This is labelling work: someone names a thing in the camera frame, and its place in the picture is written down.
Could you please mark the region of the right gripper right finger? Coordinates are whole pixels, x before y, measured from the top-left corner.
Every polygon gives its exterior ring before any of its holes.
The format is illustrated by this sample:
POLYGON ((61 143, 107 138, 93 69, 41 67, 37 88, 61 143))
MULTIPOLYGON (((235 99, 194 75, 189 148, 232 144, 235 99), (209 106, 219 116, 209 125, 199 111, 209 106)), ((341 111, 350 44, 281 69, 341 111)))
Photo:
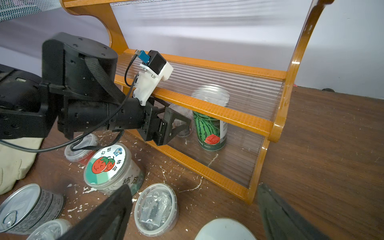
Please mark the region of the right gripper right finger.
POLYGON ((268 185, 260 184, 257 201, 268 240, 328 240, 268 185))

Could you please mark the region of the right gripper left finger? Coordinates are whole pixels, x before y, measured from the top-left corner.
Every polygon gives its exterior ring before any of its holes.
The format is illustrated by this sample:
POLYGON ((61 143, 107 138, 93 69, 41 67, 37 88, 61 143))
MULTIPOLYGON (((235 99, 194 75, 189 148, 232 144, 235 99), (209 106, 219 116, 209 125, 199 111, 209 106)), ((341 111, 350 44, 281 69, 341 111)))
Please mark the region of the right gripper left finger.
POLYGON ((129 186, 123 185, 60 239, 122 240, 132 206, 131 190, 129 186))

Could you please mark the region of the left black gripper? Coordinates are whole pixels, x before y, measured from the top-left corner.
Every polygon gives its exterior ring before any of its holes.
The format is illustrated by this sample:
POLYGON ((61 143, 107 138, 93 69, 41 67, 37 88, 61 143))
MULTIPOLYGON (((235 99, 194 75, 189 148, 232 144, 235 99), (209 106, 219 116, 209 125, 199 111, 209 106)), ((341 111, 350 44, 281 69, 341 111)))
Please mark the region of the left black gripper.
POLYGON ((192 111, 181 106, 158 108, 147 102, 144 124, 139 134, 145 142, 154 141, 157 146, 168 144, 173 138, 188 137, 192 132, 192 111))

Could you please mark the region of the watermelon print jar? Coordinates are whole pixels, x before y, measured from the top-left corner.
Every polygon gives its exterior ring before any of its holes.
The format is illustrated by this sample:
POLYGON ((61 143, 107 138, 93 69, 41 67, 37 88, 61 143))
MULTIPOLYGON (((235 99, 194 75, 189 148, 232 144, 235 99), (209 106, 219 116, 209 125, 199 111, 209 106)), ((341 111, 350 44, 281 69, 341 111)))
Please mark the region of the watermelon print jar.
MULTIPOLYGON (((230 100, 229 92, 218 85, 201 86, 191 96, 221 107, 227 107, 230 100)), ((193 115, 200 146, 211 152, 222 149, 227 143, 228 124, 198 112, 193 115)))

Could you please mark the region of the clear jar purple label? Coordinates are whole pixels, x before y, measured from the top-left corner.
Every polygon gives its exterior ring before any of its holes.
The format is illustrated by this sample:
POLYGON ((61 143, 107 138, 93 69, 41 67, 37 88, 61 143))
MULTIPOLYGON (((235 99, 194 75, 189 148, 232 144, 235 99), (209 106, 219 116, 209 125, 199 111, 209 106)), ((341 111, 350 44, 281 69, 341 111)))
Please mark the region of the clear jar purple label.
POLYGON ((178 219, 178 200, 170 186, 157 183, 143 190, 134 210, 135 224, 141 234, 161 236, 171 231, 178 219))

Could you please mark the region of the strawberry lid seed jar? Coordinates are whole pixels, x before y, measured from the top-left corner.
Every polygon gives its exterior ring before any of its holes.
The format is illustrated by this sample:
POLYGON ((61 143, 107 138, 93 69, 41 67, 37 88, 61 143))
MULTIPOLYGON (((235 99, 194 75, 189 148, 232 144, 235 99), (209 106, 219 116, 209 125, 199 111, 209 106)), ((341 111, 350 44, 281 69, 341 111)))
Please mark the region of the strawberry lid seed jar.
POLYGON ((129 186, 131 194, 135 195, 142 187, 144 178, 144 168, 123 144, 97 151, 84 171, 85 183, 109 196, 123 185, 129 186))

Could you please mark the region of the small clear jar purple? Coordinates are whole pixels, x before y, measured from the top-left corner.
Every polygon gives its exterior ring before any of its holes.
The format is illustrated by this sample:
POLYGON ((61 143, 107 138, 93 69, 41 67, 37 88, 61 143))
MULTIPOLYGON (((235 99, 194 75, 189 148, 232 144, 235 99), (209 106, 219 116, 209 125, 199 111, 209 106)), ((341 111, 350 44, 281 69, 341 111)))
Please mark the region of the small clear jar purple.
POLYGON ((51 220, 34 230, 27 240, 57 240, 71 227, 72 224, 67 220, 51 220))

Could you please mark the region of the clear jar red label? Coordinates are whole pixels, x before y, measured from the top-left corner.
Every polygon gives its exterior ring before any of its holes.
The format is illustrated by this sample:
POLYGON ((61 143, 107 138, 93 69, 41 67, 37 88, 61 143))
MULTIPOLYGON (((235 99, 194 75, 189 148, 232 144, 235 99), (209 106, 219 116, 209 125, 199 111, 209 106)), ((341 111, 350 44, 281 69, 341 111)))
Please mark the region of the clear jar red label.
POLYGON ((74 148, 79 149, 78 151, 72 151, 71 146, 66 146, 64 155, 66 159, 72 163, 78 163, 86 166, 92 156, 97 152, 96 150, 82 150, 84 147, 96 147, 99 143, 99 139, 94 134, 89 134, 84 137, 83 140, 76 145, 74 148))

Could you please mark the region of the clear jar silver lid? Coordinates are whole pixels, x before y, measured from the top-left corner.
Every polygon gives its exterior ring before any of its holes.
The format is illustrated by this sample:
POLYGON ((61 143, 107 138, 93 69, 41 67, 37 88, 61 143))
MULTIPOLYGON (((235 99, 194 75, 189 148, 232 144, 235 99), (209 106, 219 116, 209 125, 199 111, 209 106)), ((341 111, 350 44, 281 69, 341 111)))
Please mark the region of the clear jar silver lid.
POLYGON ((29 235, 42 224, 57 219, 63 211, 65 197, 26 185, 1 204, 1 233, 29 235))

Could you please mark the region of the wooden two-tier shelf rack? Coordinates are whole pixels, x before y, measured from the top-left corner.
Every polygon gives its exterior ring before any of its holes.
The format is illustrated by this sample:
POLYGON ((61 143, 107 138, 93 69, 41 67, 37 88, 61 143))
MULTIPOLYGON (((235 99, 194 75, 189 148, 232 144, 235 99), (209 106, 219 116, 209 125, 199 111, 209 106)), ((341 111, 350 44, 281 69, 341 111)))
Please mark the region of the wooden two-tier shelf rack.
POLYGON ((271 142, 287 120, 292 90, 315 26, 331 1, 312 1, 286 71, 173 55, 152 95, 192 113, 188 137, 149 145, 248 204, 271 142))

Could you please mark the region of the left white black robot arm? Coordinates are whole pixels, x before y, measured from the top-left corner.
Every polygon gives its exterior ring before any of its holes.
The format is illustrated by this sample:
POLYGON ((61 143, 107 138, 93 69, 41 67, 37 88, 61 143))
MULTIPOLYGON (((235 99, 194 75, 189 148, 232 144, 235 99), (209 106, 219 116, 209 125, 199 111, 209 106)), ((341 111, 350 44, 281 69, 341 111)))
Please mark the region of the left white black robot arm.
POLYGON ((20 150, 20 138, 45 138, 53 125, 77 151, 94 131, 137 130, 145 141, 162 146, 191 125, 191 119, 152 96, 173 67, 159 52, 136 51, 141 71, 127 94, 115 85, 118 54, 110 47, 58 33, 42 47, 42 75, 1 65, 1 144, 20 150))

